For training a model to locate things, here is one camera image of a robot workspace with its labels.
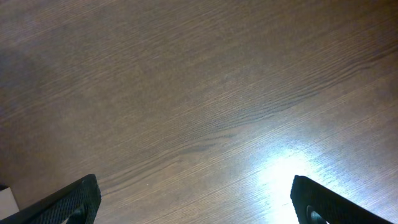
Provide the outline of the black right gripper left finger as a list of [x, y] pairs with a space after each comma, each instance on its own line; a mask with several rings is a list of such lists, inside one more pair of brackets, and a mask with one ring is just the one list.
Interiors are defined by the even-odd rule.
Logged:
[[2, 224], [93, 224], [101, 204], [96, 176], [88, 174], [37, 203], [1, 220]]

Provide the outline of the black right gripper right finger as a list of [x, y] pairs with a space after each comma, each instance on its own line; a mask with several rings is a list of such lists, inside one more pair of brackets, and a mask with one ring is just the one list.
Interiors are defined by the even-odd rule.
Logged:
[[294, 177], [290, 198], [300, 224], [392, 224], [306, 176]]

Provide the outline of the brown cardboard box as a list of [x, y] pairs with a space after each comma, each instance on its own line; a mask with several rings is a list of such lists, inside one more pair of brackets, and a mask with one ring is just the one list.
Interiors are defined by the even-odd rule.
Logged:
[[19, 207], [9, 187], [1, 188], [0, 197], [0, 219], [3, 220], [19, 212]]

